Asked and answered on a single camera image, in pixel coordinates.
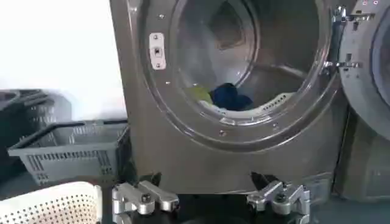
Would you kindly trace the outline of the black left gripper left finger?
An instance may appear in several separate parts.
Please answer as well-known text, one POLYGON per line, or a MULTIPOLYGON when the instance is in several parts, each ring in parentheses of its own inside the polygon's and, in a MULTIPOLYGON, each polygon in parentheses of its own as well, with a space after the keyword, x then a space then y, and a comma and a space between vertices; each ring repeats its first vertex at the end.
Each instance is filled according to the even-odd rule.
POLYGON ((179 196, 160 188, 162 173, 145 175, 138 181, 112 188, 112 222, 132 223, 131 214, 150 216, 156 211, 169 215, 179 210, 179 196))

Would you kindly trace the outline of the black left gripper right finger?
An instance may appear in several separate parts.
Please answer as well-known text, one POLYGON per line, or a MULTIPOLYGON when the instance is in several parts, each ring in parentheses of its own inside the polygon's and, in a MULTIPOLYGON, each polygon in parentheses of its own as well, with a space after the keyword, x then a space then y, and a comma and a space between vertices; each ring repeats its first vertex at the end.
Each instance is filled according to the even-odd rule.
POLYGON ((271 212, 279 217, 293 215, 293 222, 308 224, 311 220, 311 195, 304 184, 292 184, 274 175, 250 173, 256 190, 246 194, 246 203, 254 212, 271 212))

